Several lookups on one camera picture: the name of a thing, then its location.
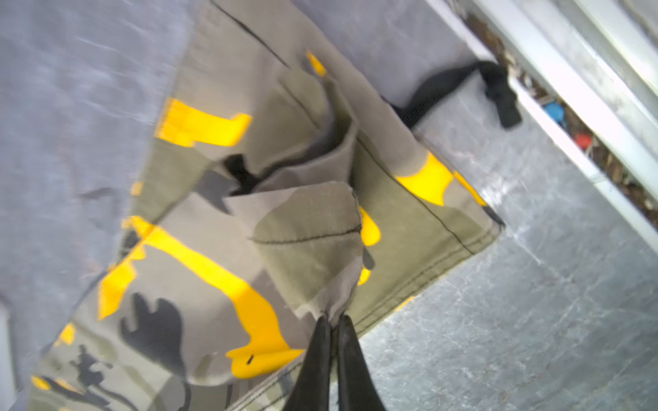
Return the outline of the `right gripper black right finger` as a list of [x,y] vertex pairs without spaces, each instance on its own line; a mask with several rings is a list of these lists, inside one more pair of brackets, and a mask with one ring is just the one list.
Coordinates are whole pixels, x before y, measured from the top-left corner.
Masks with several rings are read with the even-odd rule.
[[363,356],[352,320],[338,323],[338,391],[340,411],[385,411]]

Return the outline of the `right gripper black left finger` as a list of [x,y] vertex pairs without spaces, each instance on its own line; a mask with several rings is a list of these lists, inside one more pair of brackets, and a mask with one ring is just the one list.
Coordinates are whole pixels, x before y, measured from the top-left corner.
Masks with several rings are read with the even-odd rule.
[[332,327],[326,317],[316,323],[296,384],[284,411],[328,411],[332,361]]

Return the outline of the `camouflage yellow green trousers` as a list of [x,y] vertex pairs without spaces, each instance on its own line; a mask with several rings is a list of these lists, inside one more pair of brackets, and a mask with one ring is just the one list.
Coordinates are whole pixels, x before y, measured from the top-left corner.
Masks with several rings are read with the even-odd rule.
[[362,335],[504,224],[414,135],[474,60],[386,101],[291,1],[205,1],[138,184],[122,256],[32,376],[30,410],[279,410],[310,343]]

